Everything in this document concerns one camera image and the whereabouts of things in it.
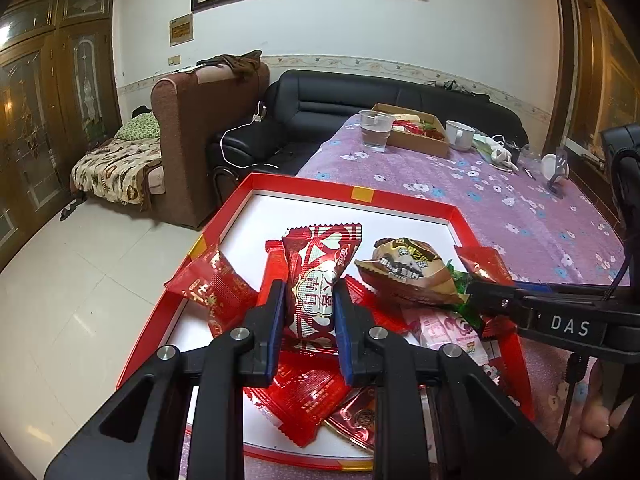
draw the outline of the table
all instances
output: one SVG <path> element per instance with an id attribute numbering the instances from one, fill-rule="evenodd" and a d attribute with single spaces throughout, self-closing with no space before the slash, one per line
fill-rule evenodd
<path id="1" fill-rule="evenodd" d="M 545 189 L 539 171 L 532 171 L 536 180 L 524 172 L 506 174 L 476 152 L 450 150 L 443 159 L 388 146 L 384 153 L 375 153 L 362 145 L 359 122 L 358 116 L 349 118 L 298 176 L 453 204 L 478 241 L 502 255 L 514 280 L 612 282 L 624 259 L 622 244 L 573 182 L 562 182 L 564 198 L 559 199 Z M 522 343 L 536 425 L 553 440 L 566 398 L 562 374 L 568 352 L 529 340 Z M 586 391 L 585 380 L 576 388 L 561 452 L 569 452 Z"/>

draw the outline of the wallpaper border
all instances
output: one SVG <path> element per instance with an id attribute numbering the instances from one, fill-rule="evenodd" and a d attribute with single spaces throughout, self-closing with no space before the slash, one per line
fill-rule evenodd
<path id="1" fill-rule="evenodd" d="M 361 73 L 363 75 L 390 76 L 396 79 L 426 84 L 433 81 L 455 80 L 458 84 L 472 92 L 487 94 L 492 102 L 500 104 L 517 114 L 526 114 L 533 119 L 549 124 L 551 114 L 546 110 L 535 107 L 517 97 L 514 97 L 500 89 L 493 88 L 478 81 L 466 79 L 455 74 L 435 70 L 417 65 L 373 59 L 369 57 L 352 56 L 325 56 L 325 55 L 280 55 L 262 56 L 262 60 L 271 69 L 301 68 L 308 70 L 329 70 L 331 72 Z M 124 95 L 143 88 L 150 88 L 163 77 L 171 74 L 171 71 L 141 79 L 134 83 L 118 88 L 118 94 Z"/>

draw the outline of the wooden cabinet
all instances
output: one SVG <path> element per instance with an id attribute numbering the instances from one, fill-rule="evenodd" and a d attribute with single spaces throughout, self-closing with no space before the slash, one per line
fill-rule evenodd
<path id="1" fill-rule="evenodd" d="M 64 207 L 84 153 L 120 127 L 113 0 L 18 0 L 0 16 L 0 270 Z"/>

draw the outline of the white wall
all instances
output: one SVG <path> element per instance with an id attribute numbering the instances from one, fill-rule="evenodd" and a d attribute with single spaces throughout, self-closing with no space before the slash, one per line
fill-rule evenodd
<path id="1" fill-rule="evenodd" d="M 558 77 L 556 0 L 244 0 L 194 15 L 195 40 L 169 47 L 191 0 L 119 0 L 118 86 L 223 52 L 363 56 L 443 70 L 546 111 Z"/>

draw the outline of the metal screw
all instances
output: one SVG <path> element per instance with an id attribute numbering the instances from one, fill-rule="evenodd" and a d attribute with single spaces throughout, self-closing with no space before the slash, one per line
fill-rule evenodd
<path id="1" fill-rule="evenodd" d="M 242 341 L 242 339 L 247 339 L 250 333 L 251 332 L 249 332 L 248 328 L 245 328 L 244 326 L 239 326 L 238 328 L 235 328 L 231 331 L 231 339 L 235 339 L 236 341 Z"/>
<path id="2" fill-rule="evenodd" d="M 458 345 L 454 345 L 453 343 L 447 343 L 444 345 L 442 347 L 442 351 L 447 357 L 460 357 L 462 355 L 462 348 Z"/>
<path id="3" fill-rule="evenodd" d="M 162 359 L 162 361 L 168 361 L 175 355 L 175 348 L 171 345 L 161 346 L 156 355 Z"/>
<path id="4" fill-rule="evenodd" d="M 375 326 L 369 329 L 369 335 L 372 339 L 384 339 L 389 335 L 389 332 L 386 331 L 386 328 L 382 328 L 381 326 Z"/>

